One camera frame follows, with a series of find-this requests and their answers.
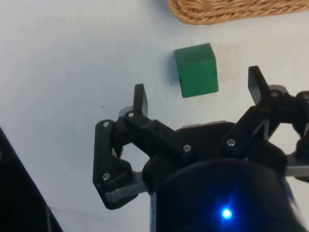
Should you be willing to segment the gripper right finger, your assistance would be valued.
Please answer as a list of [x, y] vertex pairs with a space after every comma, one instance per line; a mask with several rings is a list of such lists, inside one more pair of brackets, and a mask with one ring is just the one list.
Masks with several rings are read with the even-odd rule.
[[[222, 140], [223, 156], [257, 162], [283, 176], [309, 178], [309, 93], [292, 96], [283, 86], [268, 85], [258, 66], [248, 68], [254, 106]], [[300, 139], [286, 155], [269, 139], [281, 123], [291, 124]]]

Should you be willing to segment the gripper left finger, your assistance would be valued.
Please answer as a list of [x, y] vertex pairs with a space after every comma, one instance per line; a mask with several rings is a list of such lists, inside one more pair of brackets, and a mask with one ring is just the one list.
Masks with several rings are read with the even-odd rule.
[[[134, 87], [131, 110], [116, 121], [95, 126], [93, 184], [108, 209], [118, 209], [140, 193], [153, 194], [177, 170], [193, 163], [194, 149], [176, 131], [147, 116], [143, 84]], [[133, 144], [149, 160], [141, 172], [122, 159], [124, 146]]]

